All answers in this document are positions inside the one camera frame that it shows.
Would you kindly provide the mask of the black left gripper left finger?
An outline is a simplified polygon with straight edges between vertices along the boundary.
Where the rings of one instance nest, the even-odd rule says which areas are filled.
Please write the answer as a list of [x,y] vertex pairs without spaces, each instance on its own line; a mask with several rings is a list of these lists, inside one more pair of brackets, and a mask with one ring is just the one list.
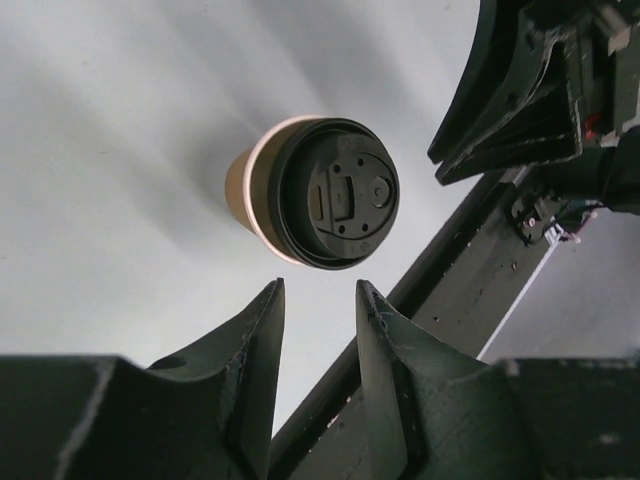
[[278,279],[147,368],[120,356],[3,356],[2,477],[265,478],[284,320]]

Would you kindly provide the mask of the black coffee cup lid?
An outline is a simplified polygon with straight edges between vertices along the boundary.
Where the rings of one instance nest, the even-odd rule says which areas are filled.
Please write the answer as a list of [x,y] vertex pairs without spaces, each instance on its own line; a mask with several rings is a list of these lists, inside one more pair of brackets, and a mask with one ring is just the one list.
[[286,253],[307,266],[344,270],[367,259],[389,234],[399,177],[370,129],[345,118],[312,119],[278,149],[268,200]]

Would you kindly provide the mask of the brown paper coffee cup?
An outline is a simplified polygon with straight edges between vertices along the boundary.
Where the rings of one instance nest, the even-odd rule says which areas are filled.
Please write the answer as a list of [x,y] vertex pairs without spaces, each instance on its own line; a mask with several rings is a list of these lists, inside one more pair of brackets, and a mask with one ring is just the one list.
[[290,117],[271,127],[250,149],[236,157],[225,179],[225,199],[235,220],[255,234],[277,257],[302,266],[291,248],[279,240],[269,214],[269,180],[284,143],[298,130],[320,120],[319,115]]

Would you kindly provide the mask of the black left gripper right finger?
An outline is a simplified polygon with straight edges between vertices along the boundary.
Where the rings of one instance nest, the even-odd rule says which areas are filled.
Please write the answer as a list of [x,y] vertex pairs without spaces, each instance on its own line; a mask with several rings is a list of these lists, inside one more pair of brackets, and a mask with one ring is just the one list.
[[635,479],[639,364],[486,364],[356,285],[366,433],[376,479]]

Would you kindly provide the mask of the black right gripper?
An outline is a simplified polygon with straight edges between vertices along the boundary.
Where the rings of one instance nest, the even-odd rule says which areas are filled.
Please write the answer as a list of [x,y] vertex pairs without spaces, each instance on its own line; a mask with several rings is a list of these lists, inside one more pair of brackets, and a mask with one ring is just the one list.
[[639,97],[636,1],[483,1],[428,149],[442,185],[613,146]]

